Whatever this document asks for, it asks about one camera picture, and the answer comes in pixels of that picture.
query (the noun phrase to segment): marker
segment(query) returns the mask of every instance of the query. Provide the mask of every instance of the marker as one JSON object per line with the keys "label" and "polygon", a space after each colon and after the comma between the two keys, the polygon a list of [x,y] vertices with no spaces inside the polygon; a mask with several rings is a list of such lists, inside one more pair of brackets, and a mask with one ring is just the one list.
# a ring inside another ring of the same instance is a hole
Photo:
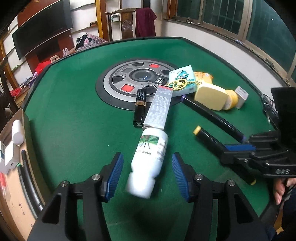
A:
{"label": "marker", "polygon": [[227,151],[227,148],[219,142],[215,137],[210,135],[206,130],[202,127],[197,126],[193,131],[193,134],[202,141],[205,146],[215,154],[218,158],[221,158],[223,152]]}
{"label": "marker", "polygon": [[145,111],[146,111],[146,90],[138,89],[135,113],[133,116],[134,127],[138,127],[138,128],[143,127],[143,122],[145,120]]}
{"label": "marker", "polygon": [[236,129],[234,125],[230,124],[227,120],[216,114],[208,107],[204,106],[198,101],[195,101],[190,96],[183,95],[181,97],[181,101],[203,117],[207,118],[209,121],[213,122],[216,126],[224,130],[238,142],[245,143],[247,141],[247,138],[244,136],[244,134]]}

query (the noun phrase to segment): blue gripper pad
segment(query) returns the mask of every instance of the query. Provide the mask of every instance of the blue gripper pad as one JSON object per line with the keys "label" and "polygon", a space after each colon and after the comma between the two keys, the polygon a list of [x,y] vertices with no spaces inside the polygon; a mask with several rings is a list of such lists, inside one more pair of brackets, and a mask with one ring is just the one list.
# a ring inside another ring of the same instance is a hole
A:
{"label": "blue gripper pad", "polygon": [[100,175],[103,176],[101,195],[108,202],[115,194],[118,180],[123,168],[123,155],[117,152],[109,165],[102,168]]}
{"label": "blue gripper pad", "polygon": [[235,144],[225,145],[228,151],[256,151],[256,148],[251,144]]}
{"label": "blue gripper pad", "polygon": [[188,202],[190,199],[189,184],[188,179],[186,178],[186,175],[183,172],[181,165],[185,164],[180,154],[178,152],[175,152],[172,155],[172,168],[175,174],[175,178],[177,180],[179,190],[181,192],[181,196]]}

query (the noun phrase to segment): yellow sponge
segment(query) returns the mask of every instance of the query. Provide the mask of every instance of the yellow sponge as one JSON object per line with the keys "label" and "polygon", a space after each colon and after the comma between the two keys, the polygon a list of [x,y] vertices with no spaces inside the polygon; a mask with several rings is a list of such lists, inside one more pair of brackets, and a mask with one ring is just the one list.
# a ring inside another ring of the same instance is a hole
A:
{"label": "yellow sponge", "polygon": [[223,88],[203,81],[198,85],[194,99],[212,110],[221,110],[228,95]]}

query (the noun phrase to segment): plastic bag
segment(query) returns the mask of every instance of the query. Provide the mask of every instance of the plastic bag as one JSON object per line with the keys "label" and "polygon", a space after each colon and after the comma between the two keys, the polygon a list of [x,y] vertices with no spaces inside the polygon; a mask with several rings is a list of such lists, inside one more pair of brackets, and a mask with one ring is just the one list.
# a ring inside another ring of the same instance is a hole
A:
{"label": "plastic bag", "polygon": [[69,50],[67,48],[63,49],[63,57],[66,57],[69,55]]}
{"label": "plastic bag", "polygon": [[8,187],[7,187],[7,183],[6,183],[6,180],[5,180],[5,175],[3,173],[0,172],[0,188],[1,188],[1,191],[2,191],[2,195],[3,197],[9,201],[10,200],[10,192],[8,190]]}

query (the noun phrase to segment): white bottle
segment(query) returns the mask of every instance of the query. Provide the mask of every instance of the white bottle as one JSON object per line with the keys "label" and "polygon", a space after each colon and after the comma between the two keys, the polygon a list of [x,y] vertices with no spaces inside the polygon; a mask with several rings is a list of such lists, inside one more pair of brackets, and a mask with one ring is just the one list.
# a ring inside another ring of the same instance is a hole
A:
{"label": "white bottle", "polygon": [[15,120],[12,124],[11,139],[15,145],[21,145],[24,143],[24,130],[20,120]]}
{"label": "white bottle", "polygon": [[150,198],[155,177],[160,173],[167,147],[168,135],[157,128],[143,131],[131,162],[133,172],[128,177],[126,190],[141,198]]}

